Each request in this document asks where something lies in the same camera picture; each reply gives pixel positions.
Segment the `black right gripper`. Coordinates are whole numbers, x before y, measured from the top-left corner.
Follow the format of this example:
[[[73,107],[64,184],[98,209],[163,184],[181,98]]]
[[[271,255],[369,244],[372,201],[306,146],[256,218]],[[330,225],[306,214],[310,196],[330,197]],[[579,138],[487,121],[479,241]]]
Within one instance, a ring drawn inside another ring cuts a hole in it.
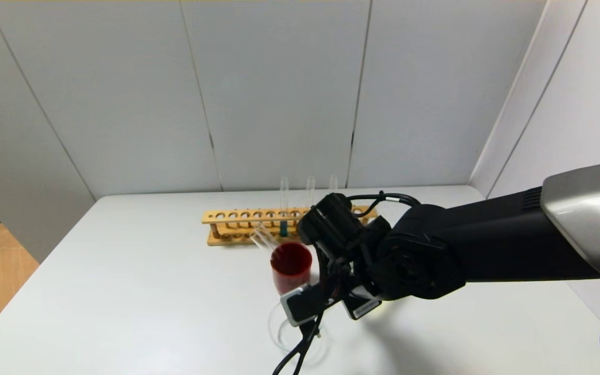
[[[342,285],[341,304],[352,320],[359,320],[381,306],[382,301],[371,294],[363,285]]]

